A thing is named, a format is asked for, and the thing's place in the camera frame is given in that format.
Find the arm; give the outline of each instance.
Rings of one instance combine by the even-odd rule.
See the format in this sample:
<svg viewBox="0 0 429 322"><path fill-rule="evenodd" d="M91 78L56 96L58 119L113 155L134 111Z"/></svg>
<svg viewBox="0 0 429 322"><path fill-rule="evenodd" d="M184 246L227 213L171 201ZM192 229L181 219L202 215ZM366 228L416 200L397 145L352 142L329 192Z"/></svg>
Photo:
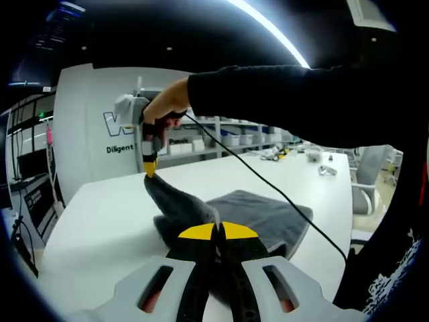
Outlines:
<svg viewBox="0 0 429 322"><path fill-rule="evenodd" d="M397 70L363 67L228 67L188 79L196 115L278 126L332 147L397 146L403 135L387 122L389 116L398 123L406 118L391 109L402 91Z"/></svg>

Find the logo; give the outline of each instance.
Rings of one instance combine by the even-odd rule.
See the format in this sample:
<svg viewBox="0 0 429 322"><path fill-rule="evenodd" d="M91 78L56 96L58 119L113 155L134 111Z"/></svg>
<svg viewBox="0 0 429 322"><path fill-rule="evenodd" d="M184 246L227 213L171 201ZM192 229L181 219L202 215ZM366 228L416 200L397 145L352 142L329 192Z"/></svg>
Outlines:
<svg viewBox="0 0 429 322"><path fill-rule="evenodd" d="M182 139L169 139L168 143L172 144L181 144L181 143L189 143L188 138L182 138Z"/></svg>
<svg viewBox="0 0 429 322"><path fill-rule="evenodd" d="M129 144L128 146L107 146L106 152L109 153L121 153L122 151L134 150L133 144Z"/></svg>
<svg viewBox="0 0 429 322"><path fill-rule="evenodd" d="M113 112L104 112L103 117L105 118L105 123L107 131L110 136L120 136L121 133L124 135L129 135L134 133L134 129L126 129L117 122L117 116Z"/></svg>

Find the cable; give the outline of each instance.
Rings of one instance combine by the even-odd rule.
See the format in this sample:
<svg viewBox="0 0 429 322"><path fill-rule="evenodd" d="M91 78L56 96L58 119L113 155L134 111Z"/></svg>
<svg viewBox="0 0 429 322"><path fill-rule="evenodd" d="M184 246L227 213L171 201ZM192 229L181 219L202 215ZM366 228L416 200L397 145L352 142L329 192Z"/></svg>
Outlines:
<svg viewBox="0 0 429 322"><path fill-rule="evenodd" d="M32 235L29 233L29 229L27 227L27 225L21 220L21 222L19 223L19 225L23 225L25 227L25 229L27 230L28 233L28 237L29 237L29 244L32 247L32 256L33 256L33 265L34 267L36 267L36 257L34 257L34 247L33 247L33 239L32 239Z"/></svg>
<svg viewBox="0 0 429 322"><path fill-rule="evenodd" d="M260 175L258 172L256 172L256 170L254 170L250 165L248 165L242 158L240 158L235 152L233 152L232 150L228 149L226 146L224 146L222 143L220 143L214 136L212 136L205 128L204 126L202 126L201 124L199 124L199 122L197 122L193 117L189 116L186 114L186 116L193 120L193 122L198 125L199 127L201 127L201 129L206 132L206 134L208 136L210 136L218 145L220 145L222 148L224 148L226 151L228 151L229 153L231 153L232 155L234 155L234 157L236 157L237 159L239 159L241 161L241 163L243 163L250 171L252 171L259 179L261 179L263 182L265 182L266 184L268 184L272 189L274 189L275 191L277 191L279 194L281 194L288 202L289 204L300 214L300 216L302 218L304 218L308 224L313 227L320 235L322 235L332 246L334 246L334 248L336 250L339 251L339 253L341 254L341 256L343 257L345 263L347 263L347 257L344 254L344 252L319 228L317 227L315 224L313 224L313 222L311 220L309 220L309 218L307 218L307 216L305 216L305 214L303 214L303 212L293 203L292 200L290 200L290 198L283 193L278 187L276 187L274 184L270 183L270 181L268 181L267 179L265 179L264 177L262 177L262 175Z"/></svg>

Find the gray cloth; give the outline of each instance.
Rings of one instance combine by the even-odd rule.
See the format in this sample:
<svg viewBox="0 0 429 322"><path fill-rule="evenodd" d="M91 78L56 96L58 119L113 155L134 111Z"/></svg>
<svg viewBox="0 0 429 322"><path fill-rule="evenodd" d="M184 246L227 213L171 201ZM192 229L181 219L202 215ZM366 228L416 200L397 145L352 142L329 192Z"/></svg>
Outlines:
<svg viewBox="0 0 429 322"><path fill-rule="evenodd" d="M201 201L180 191L158 175L145 177L146 190L163 215L154 224L167 246L171 246L185 229L204 223L229 221L256 231L271 255L291 258L309 224L289 203L277 201L246 191L233 191L223 197ZM312 219L312 210L298 206Z"/></svg>

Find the pink object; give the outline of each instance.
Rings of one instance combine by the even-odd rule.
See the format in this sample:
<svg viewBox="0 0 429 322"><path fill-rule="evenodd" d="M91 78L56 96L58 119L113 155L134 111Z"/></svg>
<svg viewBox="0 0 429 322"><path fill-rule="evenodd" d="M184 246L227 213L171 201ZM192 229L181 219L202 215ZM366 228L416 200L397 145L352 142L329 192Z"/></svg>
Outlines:
<svg viewBox="0 0 429 322"><path fill-rule="evenodd" d="M46 129L46 139L48 140L48 144L51 145L52 144L52 132L51 132L51 128L48 125L48 128Z"/></svg>

